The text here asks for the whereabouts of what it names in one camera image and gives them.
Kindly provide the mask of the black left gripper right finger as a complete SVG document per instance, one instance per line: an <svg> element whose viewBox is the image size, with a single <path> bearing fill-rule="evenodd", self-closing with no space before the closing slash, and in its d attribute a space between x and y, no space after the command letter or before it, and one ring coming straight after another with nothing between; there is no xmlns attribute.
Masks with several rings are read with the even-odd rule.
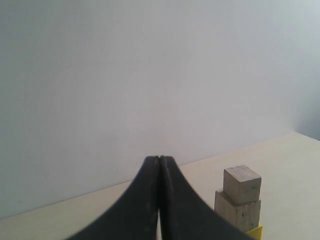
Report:
<svg viewBox="0 0 320 240"><path fill-rule="evenodd" d="M161 156L159 215L163 240L251 240L206 204L172 156Z"/></svg>

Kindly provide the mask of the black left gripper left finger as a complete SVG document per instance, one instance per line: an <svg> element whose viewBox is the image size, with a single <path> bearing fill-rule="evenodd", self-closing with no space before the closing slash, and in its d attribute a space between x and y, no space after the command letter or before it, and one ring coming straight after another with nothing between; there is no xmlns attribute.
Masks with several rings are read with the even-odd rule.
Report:
<svg viewBox="0 0 320 240"><path fill-rule="evenodd" d="M144 159L125 192L69 240L155 240L158 222L158 156Z"/></svg>

